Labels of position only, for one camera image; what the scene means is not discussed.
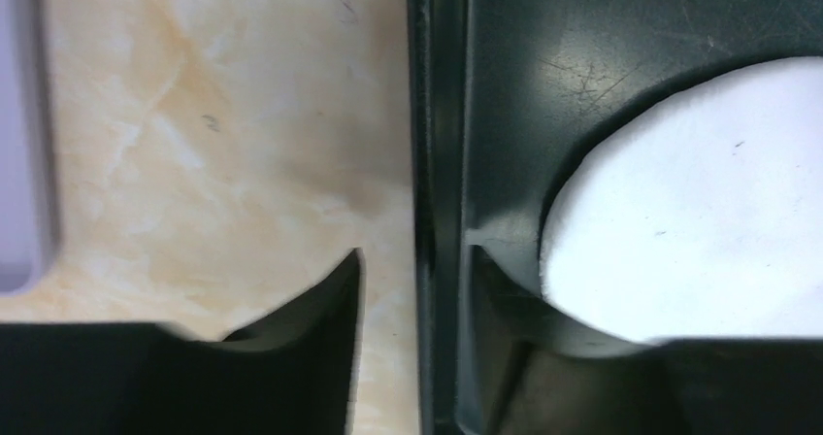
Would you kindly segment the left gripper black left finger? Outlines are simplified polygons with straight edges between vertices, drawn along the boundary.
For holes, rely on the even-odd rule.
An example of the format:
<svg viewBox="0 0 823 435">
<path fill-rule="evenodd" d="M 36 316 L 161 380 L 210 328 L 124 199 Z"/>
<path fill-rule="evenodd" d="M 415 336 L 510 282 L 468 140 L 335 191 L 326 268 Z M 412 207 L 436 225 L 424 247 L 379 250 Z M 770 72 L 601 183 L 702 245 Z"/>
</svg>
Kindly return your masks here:
<svg viewBox="0 0 823 435">
<path fill-rule="evenodd" d="M 219 342 L 157 323 L 5 323 L 5 434 L 344 434 L 362 260 Z"/>
</svg>

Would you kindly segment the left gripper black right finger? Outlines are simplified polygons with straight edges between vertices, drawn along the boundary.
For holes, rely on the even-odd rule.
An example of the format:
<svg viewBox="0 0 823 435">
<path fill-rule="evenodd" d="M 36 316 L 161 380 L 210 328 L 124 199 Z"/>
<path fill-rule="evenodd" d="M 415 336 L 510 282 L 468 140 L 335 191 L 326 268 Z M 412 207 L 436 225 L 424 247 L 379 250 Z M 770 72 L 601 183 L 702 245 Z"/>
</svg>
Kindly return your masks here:
<svg viewBox="0 0 823 435">
<path fill-rule="evenodd" d="M 634 345 L 559 312 L 473 255 L 484 434 L 818 434 L 818 340 Z"/>
</svg>

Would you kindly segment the black baking tray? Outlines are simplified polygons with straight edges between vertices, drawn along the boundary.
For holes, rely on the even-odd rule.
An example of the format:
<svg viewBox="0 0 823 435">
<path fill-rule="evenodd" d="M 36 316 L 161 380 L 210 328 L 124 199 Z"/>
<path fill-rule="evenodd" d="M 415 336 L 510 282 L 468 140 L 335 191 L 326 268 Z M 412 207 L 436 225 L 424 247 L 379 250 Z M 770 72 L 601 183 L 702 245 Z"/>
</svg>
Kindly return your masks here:
<svg viewBox="0 0 823 435">
<path fill-rule="evenodd" d="M 688 86 L 820 53 L 822 0 L 408 0 L 408 12 L 420 430 L 484 434 L 474 253 L 541 299 L 543 220 L 585 152 Z"/>
</svg>

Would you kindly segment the lilac rectangular tray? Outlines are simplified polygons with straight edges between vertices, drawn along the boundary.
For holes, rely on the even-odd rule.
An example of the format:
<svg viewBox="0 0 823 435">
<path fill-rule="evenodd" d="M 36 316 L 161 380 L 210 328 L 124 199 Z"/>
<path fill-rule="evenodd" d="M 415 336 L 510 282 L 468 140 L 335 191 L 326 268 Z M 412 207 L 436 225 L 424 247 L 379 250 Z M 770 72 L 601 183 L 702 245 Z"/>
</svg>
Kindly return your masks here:
<svg viewBox="0 0 823 435">
<path fill-rule="evenodd" d="M 1 0 L 1 292 L 32 287 L 60 244 L 42 0 Z"/>
</svg>

